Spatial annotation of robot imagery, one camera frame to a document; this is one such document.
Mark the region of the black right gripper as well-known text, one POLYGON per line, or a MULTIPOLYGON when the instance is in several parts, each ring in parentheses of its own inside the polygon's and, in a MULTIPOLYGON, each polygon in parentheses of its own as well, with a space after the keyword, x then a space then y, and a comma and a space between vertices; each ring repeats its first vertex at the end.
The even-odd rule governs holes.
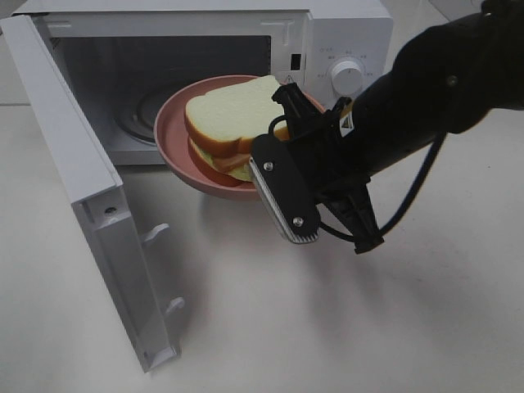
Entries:
POLYGON ((326 201, 349 231, 327 226, 329 234, 352 242, 357 255, 380 246, 384 239, 368 193, 370 177, 347 150, 341 127, 350 120, 353 100, 341 97, 332 109, 320 111, 295 83, 280 86, 272 99, 284 110, 289 139, 256 137, 249 167, 281 236, 294 244, 315 242, 321 219, 314 200, 326 201))

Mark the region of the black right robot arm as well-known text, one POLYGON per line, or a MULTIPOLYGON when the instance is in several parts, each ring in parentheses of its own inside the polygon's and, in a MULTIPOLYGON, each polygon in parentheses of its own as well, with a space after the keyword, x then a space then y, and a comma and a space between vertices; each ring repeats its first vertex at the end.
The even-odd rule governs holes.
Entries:
POLYGON ((406 43, 391 70, 356 98, 318 110, 296 84, 273 94, 289 137, 274 127, 256 137, 250 170, 281 235, 314 242, 320 231, 356 253, 380 246, 404 217, 446 137, 495 108, 523 108, 523 4, 485 1, 478 13, 426 29, 406 43), (368 183, 426 148, 400 207, 377 224, 368 183))

